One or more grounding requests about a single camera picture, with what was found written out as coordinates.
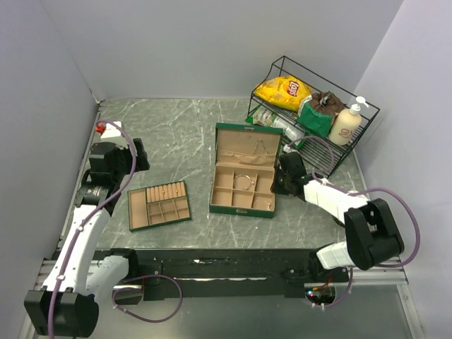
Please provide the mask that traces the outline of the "silver pearl bangle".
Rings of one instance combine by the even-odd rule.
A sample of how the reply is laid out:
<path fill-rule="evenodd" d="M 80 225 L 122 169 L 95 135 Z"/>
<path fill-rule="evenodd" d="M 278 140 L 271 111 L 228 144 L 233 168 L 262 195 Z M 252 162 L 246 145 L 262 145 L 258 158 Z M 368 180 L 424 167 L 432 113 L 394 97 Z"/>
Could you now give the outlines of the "silver pearl bangle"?
<path fill-rule="evenodd" d="M 233 179 L 233 189 L 250 191 L 256 185 L 256 175 L 238 174 Z"/>
<path fill-rule="evenodd" d="M 255 198 L 252 203 L 252 208 L 257 210 L 272 210 L 272 203 L 264 198 Z"/>

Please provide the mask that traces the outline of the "green jewelry tray insert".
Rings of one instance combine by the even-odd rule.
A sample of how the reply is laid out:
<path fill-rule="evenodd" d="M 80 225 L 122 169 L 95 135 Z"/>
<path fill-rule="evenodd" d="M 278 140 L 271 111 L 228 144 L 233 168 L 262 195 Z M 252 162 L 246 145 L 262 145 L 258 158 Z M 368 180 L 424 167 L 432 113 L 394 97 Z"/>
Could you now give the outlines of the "green jewelry tray insert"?
<path fill-rule="evenodd" d="M 191 220 L 185 181 L 128 191 L 128 212 L 131 232 Z"/>

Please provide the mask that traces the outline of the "green jewelry box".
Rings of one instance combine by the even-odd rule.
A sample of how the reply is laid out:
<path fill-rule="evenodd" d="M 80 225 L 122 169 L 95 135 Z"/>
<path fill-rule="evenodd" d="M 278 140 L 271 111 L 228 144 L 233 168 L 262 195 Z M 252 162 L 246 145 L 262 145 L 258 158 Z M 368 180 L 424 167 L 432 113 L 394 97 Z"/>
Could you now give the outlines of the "green jewelry box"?
<path fill-rule="evenodd" d="M 209 212 L 271 219 L 275 215 L 274 180 L 283 130 L 279 128 L 217 123 L 215 126 L 215 166 L 210 191 Z M 256 175 L 250 191 L 233 189 L 238 174 Z M 272 210 L 252 208 L 255 198 L 272 203 Z"/>

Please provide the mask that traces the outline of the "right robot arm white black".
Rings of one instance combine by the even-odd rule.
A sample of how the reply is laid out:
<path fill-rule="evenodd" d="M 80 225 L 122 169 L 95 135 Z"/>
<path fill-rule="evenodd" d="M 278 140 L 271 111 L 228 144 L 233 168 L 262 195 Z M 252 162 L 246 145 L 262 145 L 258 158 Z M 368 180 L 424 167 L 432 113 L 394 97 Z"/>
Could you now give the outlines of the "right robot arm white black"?
<path fill-rule="evenodd" d="M 405 245 L 387 202 L 338 190 L 326 178 L 308 174 L 301 155 L 284 153 L 271 191 L 291 195 L 321 208 L 345 227 L 345 241 L 325 245 L 312 253 L 310 276 L 319 282 L 334 268 L 367 270 L 401 254 Z"/>

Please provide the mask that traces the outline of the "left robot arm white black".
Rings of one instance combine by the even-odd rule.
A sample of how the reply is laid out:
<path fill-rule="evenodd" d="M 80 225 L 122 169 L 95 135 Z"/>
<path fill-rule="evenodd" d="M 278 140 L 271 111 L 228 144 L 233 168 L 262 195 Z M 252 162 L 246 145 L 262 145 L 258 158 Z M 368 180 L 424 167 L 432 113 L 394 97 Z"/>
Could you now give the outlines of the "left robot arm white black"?
<path fill-rule="evenodd" d="M 89 271 L 98 239 L 121 195 L 123 178 L 150 167 L 141 139 L 135 138 L 133 146 L 131 152 L 113 142 L 92 145 L 90 169 L 76 194 L 66 241 L 41 288 L 25 297 L 25 309 L 38 335 L 89 337 L 97 325 L 99 305 L 114 286 L 138 279 L 138 257 L 130 249 L 109 250 L 101 265 Z"/>

